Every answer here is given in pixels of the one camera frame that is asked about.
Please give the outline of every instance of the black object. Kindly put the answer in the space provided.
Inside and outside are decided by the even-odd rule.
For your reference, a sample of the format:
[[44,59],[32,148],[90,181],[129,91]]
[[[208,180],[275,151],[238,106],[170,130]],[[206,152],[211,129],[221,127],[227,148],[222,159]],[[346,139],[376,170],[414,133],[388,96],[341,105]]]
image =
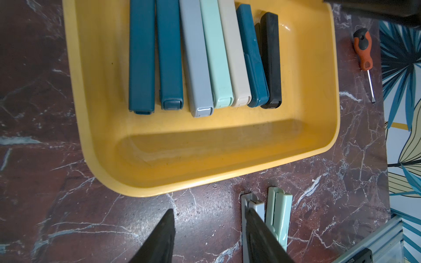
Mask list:
[[255,210],[247,208],[245,219],[250,263],[294,263]]
[[342,5],[342,11],[363,17],[401,24],[421,26],[420,0],[325,0]]
[[[245,218],[250,263],[294,263],[255,210],[248,208]],[[174,212],[168,209],[129,263],[171,263],[175,235]]]
[[130,263],[171,263],[173,258],[174,212],[168,209]]
[[358,42],[358,47],[361,50],[366,50],[368,48],[369,42],[368,42],[368,39],[365,38],[366,33],[367,33],[367,29],[363,27],[363,28],[360,28],[357,31],[355,31],[355,33],[353,35],[353,37],[357,37],[357,38],[360,39],[359,42]]
[[269,100],[261,107],[276,109],[282,103],[278,15],[265,13],[260,20],[260,25],[255,26],[255,30],[269,89]]
[[346,263],[373,263],[373,254],[370,249],[365,248],[355,254]]

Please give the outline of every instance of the leaf pattern wallpaper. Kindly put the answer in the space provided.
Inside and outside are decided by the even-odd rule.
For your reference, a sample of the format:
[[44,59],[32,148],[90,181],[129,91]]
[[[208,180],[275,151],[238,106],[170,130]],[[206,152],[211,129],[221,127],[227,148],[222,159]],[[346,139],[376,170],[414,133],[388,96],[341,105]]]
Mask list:
[[404,219],[405,261],[421,262],[421,31],[380,22],[391,212]]

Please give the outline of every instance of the marble countertop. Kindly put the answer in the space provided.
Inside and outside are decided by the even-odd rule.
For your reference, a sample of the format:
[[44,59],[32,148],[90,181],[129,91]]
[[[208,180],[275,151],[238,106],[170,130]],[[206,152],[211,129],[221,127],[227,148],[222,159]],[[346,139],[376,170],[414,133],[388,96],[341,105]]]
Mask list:
[[[326,153],[261,172],[150,198],[98,182],[80,148],[61,0],[3,1],[0,58],[0,261],[127,262],[168,208],[173,262],[242,262],[240,195],[292,193],[288,254],[331,262],[390,218],[378,22],[333,7],[341,128]],[[352,33],[373,38],[371,70]]]

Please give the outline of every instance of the blue leaf print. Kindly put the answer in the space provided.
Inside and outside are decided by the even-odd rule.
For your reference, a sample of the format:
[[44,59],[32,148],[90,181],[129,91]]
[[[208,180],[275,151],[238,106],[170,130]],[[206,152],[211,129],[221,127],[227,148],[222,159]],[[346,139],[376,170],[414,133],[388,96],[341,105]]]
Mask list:
[[393,98],[392,107],[390,109],[389,120],[388,120],[389,123],[387,124],[388,129],[392,126],[393,119],[396,116],[397,109],[399,108],[400,101],[402,100],[403,93],[407,85],[408,75],[409,75],[408,70],[405,70],[405,75],[401,78],[398,84],[395,97]]
[[410,191],[410,192],[394,193],[394,194],[389,194],[389,195],[394,196],[394,195],[408,195],[408,194],[418,194],[418,193],[416,191]]
[[412,189],[421,195],[421,179],[413,173],[409,172],[405,166],[401,165],[401,167],[403,173],[405,174],[406,180],[408,180],[408,183],[411,185]]
[[421,68],[421,32],[381,21],[380,41],[384,99],[396,87],[387,127],[390,128],[393,124],[402,98],[406,94],[405,117],[410,130],[415,104],[415,66]]
[[411,65],[408,67],[410,70],[408,87],[406,88],[406,99],[405,99],[405,113],[406,113],[406,123],[408,125],[408,130],[412,128],[412,118],[414,117],[414,104],[415,104],[415,71],[414,66]]

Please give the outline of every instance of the yellow plastic tray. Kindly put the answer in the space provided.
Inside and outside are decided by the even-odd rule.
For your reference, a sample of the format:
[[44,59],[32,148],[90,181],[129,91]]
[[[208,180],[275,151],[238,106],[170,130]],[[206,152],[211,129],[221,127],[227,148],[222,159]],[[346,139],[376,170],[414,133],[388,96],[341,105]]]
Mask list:
[[282,105],[228,107],[196,119],[185,87],[181,111],[161,110],[156,95],[154,114],[129,112],[129,0],[63,0],[83,155],[105,186],[154,196],[293,162],[334,144],[340,116],[330,6],[244,3],[255,21],[264,11],[279,16]]

